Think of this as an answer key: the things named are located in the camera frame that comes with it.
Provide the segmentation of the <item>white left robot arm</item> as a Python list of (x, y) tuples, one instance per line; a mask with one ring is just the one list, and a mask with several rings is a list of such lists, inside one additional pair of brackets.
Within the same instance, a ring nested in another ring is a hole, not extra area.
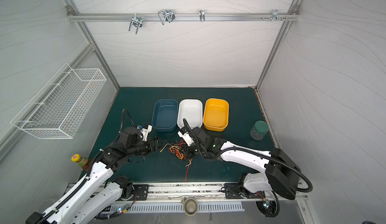
[(146, 156), (161, 149), (167, 141), (148, 134), (152, 127), (127, 127), (94, 157), (83, 176), (63, 197), (42, 213), (34, 212), (27, 224), (87, 224), (103, 209), (120, 198), (130, 199), (135, 189), (127, 177), (118, 176), (101, 192), (94, 192), (131, 157)]

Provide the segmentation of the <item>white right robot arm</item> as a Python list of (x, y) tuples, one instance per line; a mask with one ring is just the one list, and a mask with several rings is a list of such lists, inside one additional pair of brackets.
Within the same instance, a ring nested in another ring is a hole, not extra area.
[(188, 131), (179, 130), (178, 135), (185, 141), (183, 150), (188, 157), (201, 155), (208, 161), (233, 162), (257, 171), (241, 177), (237, 193), (273, 191), (279, 196), (294, 200), (300, 180), (300, 168), (281, 149), (259, 151), (238, 146), (226, 139), (211, 138), (198, 127)]

